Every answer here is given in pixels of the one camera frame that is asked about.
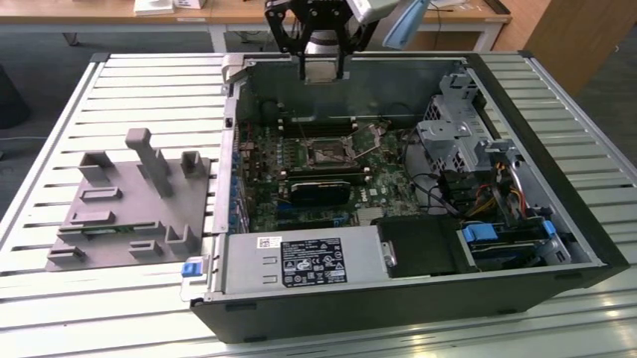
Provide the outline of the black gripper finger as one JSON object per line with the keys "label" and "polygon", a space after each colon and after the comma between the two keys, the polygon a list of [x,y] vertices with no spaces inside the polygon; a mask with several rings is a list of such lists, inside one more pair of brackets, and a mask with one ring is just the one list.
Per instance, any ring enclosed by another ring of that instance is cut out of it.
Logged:
{"label": "black gripper finger", "polygon": [[343,79],[345,60],[357,51],[363,51],[374,33],[374,22],[359,25],[350,34],[346,24],[338,27],[338,80]]}
{"label": "black gripper finger", "polygon": [[[295,17],[295,24],[299,29],[289,34],[283,27],[283,20],[287,12]],[[311,37],[311,28],[307,26],[310,16],[309,4],[266,4],[264,18],[270,26],[271,34],[279,51],[285,54],[298,57],[299,61],[299,79],[306,80],[306,49]]]}

